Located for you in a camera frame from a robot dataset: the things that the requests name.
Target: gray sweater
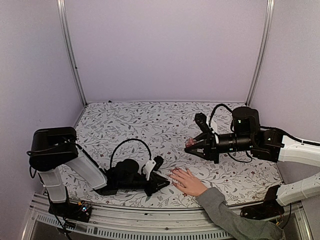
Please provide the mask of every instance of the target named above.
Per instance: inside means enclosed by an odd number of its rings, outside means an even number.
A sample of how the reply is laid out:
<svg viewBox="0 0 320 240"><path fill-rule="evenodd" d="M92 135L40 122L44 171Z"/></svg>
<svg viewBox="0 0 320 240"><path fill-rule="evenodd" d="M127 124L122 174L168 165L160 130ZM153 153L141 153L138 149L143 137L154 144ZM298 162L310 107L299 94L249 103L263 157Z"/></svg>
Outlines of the gray sweater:
<svg viewBox="0 0 320 240"><path fill-rule="evenodd" d="M209 188L197 201L214 224L237 240L285 240L284 231L269 221L243 218L225 205L225 196L215 187Z"/></svg>

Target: cable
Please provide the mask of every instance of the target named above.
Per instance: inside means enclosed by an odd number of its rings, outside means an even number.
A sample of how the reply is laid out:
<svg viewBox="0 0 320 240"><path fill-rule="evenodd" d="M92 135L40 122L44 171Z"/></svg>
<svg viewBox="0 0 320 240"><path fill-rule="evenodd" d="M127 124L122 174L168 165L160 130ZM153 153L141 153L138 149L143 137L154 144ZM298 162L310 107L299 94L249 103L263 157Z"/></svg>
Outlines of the cable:
<svg viewBox="0 0 320 240"><path fill-rule="evenodd" d="M233 127L234 127L234 122L231 121L231 123L230 123L230 131L234 133L235 131L232 129Z"/></svg>
<svg viewBox="0 0 320 240"><path fill-rule="evenodd" d="M285 224L283 225L282 229L284 229L287 224L289 223L290 217L291 217L291 211L292 211L292 204L290 203L290 212L289 212L289 216L288 219L286 220Z"/></svg>
<svg viewBox="0 0 320 240"><path fill-rule="evenodd" d="M280 224L282 224L284 222L284 215L281 212L279 212L279 215L280 215L280 219L279 220L277 220L277 218L275 219L277 226L279 226Z"/></svg>
<svg viewBox="0 0 320 240"><path fill-rule="evenodd" d="M235 160L236 162L239 162L239 163L244 163L244 164L248 164L248 163L251 163L252 160L253 160L253 157L249 155L249 153L247 151L245 151L245 154L250 158L250 161L241 161L241 160L237 160L235 159L233 156L231 156L231 154L229 152L227 152L228 156L232 159L232 160Z"/></svg>
<svg viewBox="0 0 320 240"><path fill-rule="evenodd" d="M123 142L121 142L121 143L120 143L118 146L116 146L116 148L113 150L113 153L112 153L112 155L111 155L111 157L110 157L110 168L112 168L112 161L113 161L113 159L114 159L114 155L115 155L116 151L118 150L118 148L119 148L122 144L125 144L125 143L130 142L130 141L138 141L138 142L142 143L142 144L146 147L146 149L148 150L149 160L151 160L151 151L150 151L150 148L148 147L148 145L147 145L144 141L142 141L142 140L140 140L140 139L137 139L137 138L129 138L129 139L124 140Z"/></svg>
<svg viewBox="0 0 320 240"><path fill-rule="evenodd" d="M32 174L31 169L32 169L32 167L30 166L30 167L29 167L29 174L30 174L30 177L31 177L32 179L34 179L34 178L36 177L37 170L34 170L34 173Z"/></svg>
<svg viewBox="0 0 320 240"><path fill-rule="evenodd" d="M216 105L216 106L214 107L214 109L212 110L211 115L210 115L209 128L211 128L212 118L214 117L215 112L216 112L216 110L217 110L219 107L224 107L224 108L226 108L230 113L232 113L232 110L231 110L230 107L228 107L227 105L225 105L225 104L223 104L223 103L220 103L220 104Z"/></svg>
<svg viewBox="0 0 320 240"><path fill-rule="evenodd" d="M290 135L289 133L287 133L286 131L280 129L280 128L277 128L277 127L271 127L271 126L260 126L262 129L270 129L270 130L276 130L276 131L279 131L280 133L282 133L283 135L286 135L287 137L291 138L292 140L295 140L299 143L302 143L302 144L308 144L308 145L313 145L313 146L317 146L317 147L320 147L320 143L318 142L313 142L313 141L304 141L302 139L299 139L295 136L292 136Z"/></svg>
<svg viewBox="0 0 320 240"><path fill-rule="evenodd" d="M61 146L67 145L67 144L74 144L74 142L64 142L62 144L58 144L56 146L53 146L53 147L50 147L50 148L47 148L47 149L43 149L43 150L27 151L26 154L31 157L32 154L42 153L42 152L46 152L46 151L49 151L49 150L57 149L57 148L59 148Z"/></svg>
<svg viewBox="0 0 320 240"><path fill-rule="evenodd" d="M68 240L72 240L72 238L69 236L69 233L67 232L66 226L64 224L62 224L62 222L60 221L60 219L57 216L57 213L56 213L55 209L53 208L53 206L51 204L51 200L50 200L50 196L49 196L49 192L48 191L47 191L47 194L48 194L48 200L49 200L50 208L51 208L51 210L53 212L53 215L55 216L56 220L58 221L58 223L62 227L63 233L66 236L66 238Z"/></svg>

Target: white wall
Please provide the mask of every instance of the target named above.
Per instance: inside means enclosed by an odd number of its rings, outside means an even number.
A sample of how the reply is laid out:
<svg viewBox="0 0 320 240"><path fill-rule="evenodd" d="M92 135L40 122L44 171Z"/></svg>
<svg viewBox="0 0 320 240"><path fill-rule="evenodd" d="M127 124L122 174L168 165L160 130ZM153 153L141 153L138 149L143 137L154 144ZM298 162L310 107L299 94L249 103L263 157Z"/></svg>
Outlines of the white wall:
<svg viewBox="0 0 320 240"><path fill-rule="evenodd" d="M89 102L245 102L266 0L65 1Z"/></svg>
<svg viewBox="0 0 320 240"><path fill-rule="evenodd" d="M17 240L34 191L33 133L81 112L55 0L0 0L0 239Z"/></svg>
<svg viewBox="0 0 320 240"><path fill-rule="evenodd" d="M252 107L261 123L320 142L320 1L276 1ZM286 182L320 168L279 163ZM314 239L320 239L320 196L303 201Z"/></svg>

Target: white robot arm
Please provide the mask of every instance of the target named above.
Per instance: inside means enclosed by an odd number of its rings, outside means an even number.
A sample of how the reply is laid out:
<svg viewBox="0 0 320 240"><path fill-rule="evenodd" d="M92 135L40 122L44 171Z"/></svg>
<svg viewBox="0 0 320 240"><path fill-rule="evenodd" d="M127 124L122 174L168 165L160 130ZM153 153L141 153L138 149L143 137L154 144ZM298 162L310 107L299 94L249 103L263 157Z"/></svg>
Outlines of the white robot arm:
<svg viewBox="0 0 320 240"><path fill-rule="evenodd" d="M320 167L320 147L295 141L283 136L284 147L279 153L279 162L295 162ZM320 194L320 172L303 180L281 185L276 193L276 201L281 206Z"/></svg>
<svg viewBox="0 0 320 240"><path fill-rule="evenodd" d="M225 107L232 114L231 133L218 134L217 124L212 123L219 107ZM224 104L218 104L210 118L203 113L197 113L194 120L202 133L191 138L184 150L205 160L214 161L215 164L219 163L219 155L222 153L250 151L253 157L260 160L274 163L296 162L320 167L320 142L302 140L279 128L261 126L256 109L242 106L231 110ZM270 187L262 204L243 208L246 214L244 217L273 217L283 211L283 206L316 195L320 195L320 173L291 184Z"/></svg>
<svg viewBox="0 0 320 240"><path fill-rule="evenodd" d="M39 129L33 135L30 156L30 169L38 171L41 182L48 192L50 202L49 212L68 219L88 222L91 215L89 203L70 203L68 192L64 186L58 169L60 165L67 165L79 174L89 186L99 195L115 195L118 189L144 189L147 196L166 187L170 182L156 174L163 163L163 158L156 156L151 159L148 146L140 139L127 139L142 142L148 149L149 160L143 167L143 174L139 174L139 164L133 159L126 159L111 166L112 157L119 144L113 151L108 170L99 165L76 142L76 131L72 127L56 127Z"/></svg>

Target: table surface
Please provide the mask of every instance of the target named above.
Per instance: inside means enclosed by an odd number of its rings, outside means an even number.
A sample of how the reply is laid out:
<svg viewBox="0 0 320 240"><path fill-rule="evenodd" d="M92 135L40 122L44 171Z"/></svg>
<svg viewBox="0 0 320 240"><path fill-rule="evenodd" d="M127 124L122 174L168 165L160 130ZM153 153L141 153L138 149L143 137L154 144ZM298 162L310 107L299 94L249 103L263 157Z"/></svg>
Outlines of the table surface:
<svg viewBox="0 0 320 240"><path fill-rule="evenodd" d="M231 109L241 103L226 103ZM269 187L280 184L281 176L272 162L253 159L250 163L220 155L219 164L184 152L185 141L201 133L194 122L196 113L211 114L213 102L110 102L91 103L85 109L76 131L78 143L102 168L109 168L110 156L123 140L138 138L149 146L152 158L162 156L164 163L158 173L166 174L175 167L189 168L207 187L218 188L226 204L237 205L262 201ZM218 108L214 116L218 133L230 131L231 114ZM234 154L238 160L248 161L245 153ZM113 166L124 159L136 160L140 168L149 159L140 142L128 142L117 150ZM60 167L62 180L71 199L94 203L145 208L199 208L194 197L187 196L173 185L146 196L143 190L119 190L116 195L95 193L77 173L66 165Z"/></svg>

